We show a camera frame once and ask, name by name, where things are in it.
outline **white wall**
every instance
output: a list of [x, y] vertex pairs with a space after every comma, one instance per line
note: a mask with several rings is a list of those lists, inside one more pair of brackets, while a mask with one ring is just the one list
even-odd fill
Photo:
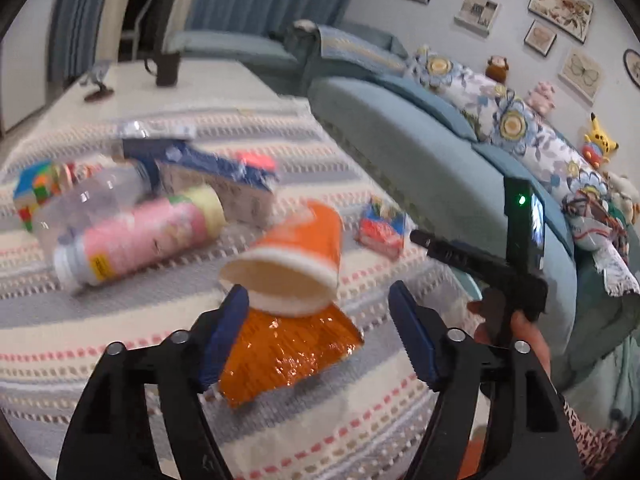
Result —
[[424, 6], [409, 0], [352, 0], [345, 19], [395, 34], [409, 53], [427, 43], [478, 72], [484, 72], [489, 56], [506, 56], [510, 66], [507, 85], [521, 96], [539, 80], [552, 81], [558, 108], [548, 116], [551, 123], [579, 147], [582, 136], [578, 131], [588, 126], [593, 109], [621, 145], [609, 169], [628, 174], [640, 189], [640, 89], [628, 78], [622, 61], [626, 49], [640, 52], [640, 43], [613, 0], [591, 0], [594, 15], [584, 49], [606, 70], [593, 108], [558, 79], [571, 47], [581, 47], [577, 40], [558, 28], [558, 39], [546, 59], [524, 45], [535, 18], [527, 11], [529, 0], [493, 0], [502, 9], [488, 38], [454, 23], [462, 1], [431, 0]]
[[49, 24], [55, 0], [27, 0], [0, 45], [0, 113], [8, 130], [46, 103]]

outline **striped tablecloth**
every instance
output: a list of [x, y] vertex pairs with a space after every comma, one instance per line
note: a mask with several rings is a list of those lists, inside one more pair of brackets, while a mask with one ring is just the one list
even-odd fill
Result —
[[[232, 411], [202, 396], [207, 420], [232, 473], [245, 479], [398, 478], [411, 459], [435, 394], [416, 379], [388, 315], [389, 285], [404, 279], [450, 325], [474, 328], [468, 296], [453, 274], [409, 245], [395, 263], [361, 248], [357, 221], [372, 193], [384, 192], [329, 138], [305, 106], [287, 102], [259, 112], [219, 108], [150, 119], [197, 127], [197, 146], [274, 157], [282, 173], [273, 220], [303, 200], [336, 208], [344, 222], [338, 304], [364, 331], [351, 358], [292, 388], [268, 392]], [[20, 143], [0, 170], [0, 407], [34, 459], [54, 476], [66, 428], [105, 345], [158, 343], [217, 308], [217, 275], [259, 235], [229, 225], [211, 246], [103, 288], [70, 297], [60, 290], [36, 240], [12, 207], [15, 178], [40, 158], [110, 152], [118, 124], [86, 124]], [[148, 391], [150, 424], [162, 469], [176, 473], [159, 411]]]

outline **plastic bottle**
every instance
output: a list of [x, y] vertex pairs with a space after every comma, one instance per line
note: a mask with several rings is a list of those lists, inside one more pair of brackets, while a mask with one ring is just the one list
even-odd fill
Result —
[[194, 187], [90, 227], [73, 244], [56, 248], [54, 266], [63, 288], [73, 293], [209, 242], [225, 223], [216, 192]]
[[158, 168], [139, 162], [104, 168], [53, 197], [33, 216], [33, 234], [50, 260], [58, 244], [70, 244], [85, 229], [129, 211], [159, 181]]

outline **screw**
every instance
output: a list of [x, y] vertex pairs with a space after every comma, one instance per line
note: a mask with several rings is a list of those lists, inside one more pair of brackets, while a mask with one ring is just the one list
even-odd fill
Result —
[[109, 355], [118, 355], [123, 350], [124, 345], [120, 342], [111, 343], [109, 346], [107, 346], [107, 354]]
[[449, 337], [449, 339], [451, 339], [452, 341], [456, 341], [459, 343], [460, 341], [465, 340], [466, 334], [459, 328], [452, 328], [447, 332], [447, 337]]
[[189, 340], [189, 332], [186, 330], [176, 330], [171, 334], [171, 342], [177, 345], [186, 343]]
[[528, 354], [531, 351], [531, 347], [526, 341], [516, 341], [513, 346], [515, 346], [516, 352], [520, 352], [521, 354]]

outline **human hand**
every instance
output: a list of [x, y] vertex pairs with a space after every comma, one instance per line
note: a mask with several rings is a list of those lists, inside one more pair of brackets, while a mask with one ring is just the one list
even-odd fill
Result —
[[[487, 318], [489, 312], [503, 312], [504, 301], [504, 295], [499, 290], [488, 288], [483, 291], [481, 301], [470, 301], [466, 304], [466, 308], [472, 314]], [[551, 378], [551, 352], [549, 351], [549, 346], [546, 344], [545, 338], [538, 327], [530, 322], [521, 310], [517, 310], [511, 316], [511, 332], [514, 338], [525, 341], [531, 346], [546, 374]], [[482, 344], [491, 344], [486, 323], [481, 323], [478, 326], [474, 333], [474, 339]]]

